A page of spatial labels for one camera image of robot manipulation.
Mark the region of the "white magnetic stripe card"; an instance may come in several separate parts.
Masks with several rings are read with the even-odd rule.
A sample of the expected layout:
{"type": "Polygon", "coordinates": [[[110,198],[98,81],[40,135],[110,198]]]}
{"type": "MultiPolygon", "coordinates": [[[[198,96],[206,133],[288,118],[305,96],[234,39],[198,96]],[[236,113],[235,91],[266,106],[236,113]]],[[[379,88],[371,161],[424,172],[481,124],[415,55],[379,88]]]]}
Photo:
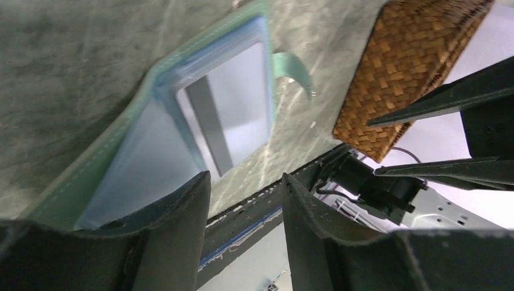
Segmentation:
{"type": "Polygon", "coordinates": [[[175,72],[176,100],[216,179],[269,141],[272,124],[265,46],[218,49],[175,72]]]}

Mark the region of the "green card holder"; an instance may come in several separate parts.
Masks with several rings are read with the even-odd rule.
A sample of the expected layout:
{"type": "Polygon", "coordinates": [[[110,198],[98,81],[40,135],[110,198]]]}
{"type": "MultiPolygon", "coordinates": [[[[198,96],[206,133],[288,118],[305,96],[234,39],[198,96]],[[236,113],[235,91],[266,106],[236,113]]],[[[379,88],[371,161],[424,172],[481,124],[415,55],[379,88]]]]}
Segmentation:
{"type": "Polygon", "coordinates": [[[208,52],[218,56],[219,48],[238,50],[263,43],[271,137],[276,79],[292,78],[307,94],[312,83],[297,56],[273,53],[270,19],[268,1],[250,1],[159,60],[127,108],[21,217],[57,229],[97,229],[174,192],[199,172],[210,172],[212,181],[218,182],[221,178],[207,168],[176,100],[175,72],[208,52]]]}

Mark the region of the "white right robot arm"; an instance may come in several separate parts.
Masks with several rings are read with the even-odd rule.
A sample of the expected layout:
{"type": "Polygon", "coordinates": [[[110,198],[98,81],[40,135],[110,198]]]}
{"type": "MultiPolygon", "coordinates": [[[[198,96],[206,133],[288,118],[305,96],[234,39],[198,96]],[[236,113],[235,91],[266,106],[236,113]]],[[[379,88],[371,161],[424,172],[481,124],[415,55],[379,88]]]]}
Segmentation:
{"type": "Polygon", "coordinates": [[[513,190],[513,58],[442,85],[404,109],[374,118],[392,125],[459,113],[468,159],[373,169],[349,149],[324,161],[311,191],[342,197],[345,214],[376,227],[363,212],[409,228],[487,229],[494,223],[429,187],[436,182],[461,190],[513,190]]]}

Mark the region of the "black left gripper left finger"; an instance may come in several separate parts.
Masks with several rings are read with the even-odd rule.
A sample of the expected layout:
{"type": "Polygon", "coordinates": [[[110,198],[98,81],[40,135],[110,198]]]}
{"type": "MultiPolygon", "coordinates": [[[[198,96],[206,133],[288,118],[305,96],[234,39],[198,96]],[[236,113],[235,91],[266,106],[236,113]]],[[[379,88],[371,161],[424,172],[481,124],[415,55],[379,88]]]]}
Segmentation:
{"type": "Polygon", "coordinates": [[[1,221],[2,290],[194,290],[209,172],[94,230],[1,221]]]}

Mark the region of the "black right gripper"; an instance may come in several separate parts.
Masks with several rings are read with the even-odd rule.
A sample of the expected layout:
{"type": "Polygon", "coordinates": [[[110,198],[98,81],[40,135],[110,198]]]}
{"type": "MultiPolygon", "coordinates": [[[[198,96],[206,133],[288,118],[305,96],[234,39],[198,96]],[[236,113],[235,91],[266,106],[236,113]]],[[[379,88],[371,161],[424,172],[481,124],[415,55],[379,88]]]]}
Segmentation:
{"type": "Polygon", "coordinates": [[[497,100],[511,95],[513,57],[444,84],[403,109],[368,120],[367,126],[377,127],[462,111],[472,157],[381,167],[375,175],[426,179],[462,190],[512,192],[513,101],[497,100]]]}

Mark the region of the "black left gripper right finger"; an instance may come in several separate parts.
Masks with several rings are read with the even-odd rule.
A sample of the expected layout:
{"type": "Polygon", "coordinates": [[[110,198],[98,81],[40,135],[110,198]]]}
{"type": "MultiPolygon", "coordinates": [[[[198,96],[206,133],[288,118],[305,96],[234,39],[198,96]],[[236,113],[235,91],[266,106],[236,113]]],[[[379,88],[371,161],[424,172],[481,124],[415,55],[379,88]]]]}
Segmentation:
{"type": "Polygon", "coordinates": [[[294,290],[512,290],[510,230],[399,230],[357,224],[282,176],[294,290]]]}

